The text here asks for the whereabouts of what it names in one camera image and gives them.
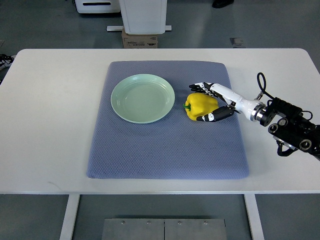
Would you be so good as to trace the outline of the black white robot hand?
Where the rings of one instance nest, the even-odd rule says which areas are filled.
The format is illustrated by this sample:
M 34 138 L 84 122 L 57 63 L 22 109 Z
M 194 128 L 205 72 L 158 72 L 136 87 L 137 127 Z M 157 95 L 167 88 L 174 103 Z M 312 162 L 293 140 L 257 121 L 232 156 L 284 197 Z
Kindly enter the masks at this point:
M 219 83 L 200 82 L 190 85 L 189 88 L 193 93 L 209 95 L 218 101 L 218 109 L 202 117 L 197 117 L 196 121 L 217 122 L 237 112 L 243 113 L 248 120 L 254 122 L 261 118 L 260 112 L 266 106 L 258 99 L 247 100 Z

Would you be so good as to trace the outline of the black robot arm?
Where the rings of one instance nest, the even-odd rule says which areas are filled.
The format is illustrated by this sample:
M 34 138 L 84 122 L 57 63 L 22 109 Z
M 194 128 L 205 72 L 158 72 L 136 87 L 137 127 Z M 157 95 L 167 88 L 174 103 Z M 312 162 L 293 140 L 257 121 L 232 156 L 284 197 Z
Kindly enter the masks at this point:
M 306 119 L 305 112 L 300 107 L 286 102 L 278 97 L 273 97 L 266 92 L 266 78 L 263 73 L 257 74 L 257 83 L 260 100 L 263 95 L 270 98 L 267 105 L 261 107 L 254 116 L 254 119 L 266 127 L 273 135 L 277 143 L 277 154 L 280 157 L 288 157 L 297 150 L 320 158 L 320 126 L 311 122 L 313 114 Z

